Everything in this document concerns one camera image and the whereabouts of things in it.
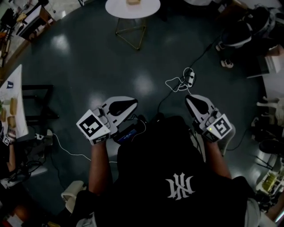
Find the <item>blue cup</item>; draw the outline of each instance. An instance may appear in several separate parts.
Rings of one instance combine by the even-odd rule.
[[[7,88],[8,88],[8,89],[9,89],[9,88],[13,88],[13,86],[14,86],[14,83],[8,81]]]

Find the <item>white logo on shirt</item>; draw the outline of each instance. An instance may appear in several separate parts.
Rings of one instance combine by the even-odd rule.
[[[186,192],[188,194],[192,194],[194,191],[192,191],[191,189],[191,186],[190,186],[190,179],[193,177],[193,176],[190,176],[188,177],[185,181],[184,181],[184,173],[181,173],[181,175],[179,176],[180,177],[180,183],[179,183],[179,180],[178,180],[178,175],[177,174],[174,174],[174,179],[175,179],[175,182],[171,179],[166,179],[166,181],[168,181],[170,183],[170,191],[171,191],[171,194],[170,196],[168,196],[168,198],[176,198],[176,200],[180,200],[181,198],[187,198],[189,197]]]

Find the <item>tabletop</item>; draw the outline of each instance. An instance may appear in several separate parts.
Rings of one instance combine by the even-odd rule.
[[[126,0],[107,0],[106,11],[118,18],[137,19],[156,13],[160,6],[160,0],[141,0],[137,5],[129,5]]]
[[[12,88],[7,88],[8,82],[13,83]],[[28,126],[26,122],[24,106],[23,106],[23,96],[22,96],[22,65],[19,65],[4,84],[0,87],[0,101],[4,102],[11,100],[11,98],[17,99],[17,111],[15,115],[16,120],[16,138],[23,137],[28,135]],[[10,105],[3,105],[3,108],[6,109],[6,121],[2,122],[4,127],[4,135],[8,132],[8,123],[7,118],[11,116],[10,114]]]

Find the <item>white cable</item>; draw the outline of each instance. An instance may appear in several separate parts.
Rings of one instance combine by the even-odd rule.
[[[145,129],[144,129],[144,131],[143,131],[143,132],[138,133],[138,134],[136,134],[136,135],[135,135],[135,136],[138,136],[138,135],[140,135],[140,134],[142,134],[142,133],[144,133],[144,132],[146,131],[146,125],[145,125],[145,123],[144,123],[141,119],[136,118],[136,120],[140,120],[140,121],[143,123],[144,127],[145,127]]]
[[[87,158],[88,160],[91,161],[91,159],[89,159],[88,157],[86,157],[86,156],[83,155],[83,154],[71,154],[69,151],[67,151],[66,149],[64,149],[64,148],[61,146],[61,144],[60,144],[60,142],[59,142],[59,139],[58,139],[58,136],[57,136],[56,134],[54,134],[54,133],[53,133],[53,135],[56,136],[57,141],[58,141],[58,144],[59,144],[59,146],[61,147],[62,150],[66,151],[68,154],[73,155],[73,156],[83,156],[83,157],[85,157],[85,158]]]
[[[187,69],[190,69],[190,70],[192,70],[192,72],[193,72],[193,69],[192,69],[192,68],[186,67],[186,68],[184,69],[183,73],[182,73],[182,74],[183,74],[183,81],[182,81],[179,77],[175,77],[175,78],[173,78],[173,79],[170,79],[170,80],[166,80],[166,81],[165,81],[165,84],[166,84],[173,92],[178,92],[178,91],[185,91],[185,90],[187,90],[188,93],[191,94],[191,92],[189,91],[189,85],[188,85],[188,83],[185,84],[185,71],[186,71]],[[167,84],[167,82],[173,81],[173,80],[175,80],[175,79],[178,79],[179,82],[181,83],[181,84],[178,86],[178,88],[177,88],[176,90],[172,89],[172,87]]]

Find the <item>gold table leg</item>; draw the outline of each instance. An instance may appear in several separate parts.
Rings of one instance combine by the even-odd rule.
[[[142,25],[141,26],[136,26],[136,27],[131,27],[131,28],[127,28],[127,29],[122,29],[122,30],[118,30],[118,25],[119,25],[119,21],[120,18],[117,21],[117,26],[116,26],[116,30],[115,30],[115,34],[118,35],[120,38],[122,38],[124,41],[126,41],[128,44],[130,44],[133,48],[135,48],[136,50],[140,50],[141,47],[141,43],[145,34],[145,30],[146,30],[146,19],[142,19]],[[124,37],[122,37],[120,34],[124,33],[124,32],[128,32],[128,31],[133,31],[133,30],[138,30],[138,29],[142,29],[142,36],[140,38],[140,42],[138,47],[136,47],[135,45],[133,45],[131,42],[129,42],[127,39],[125,39]]]

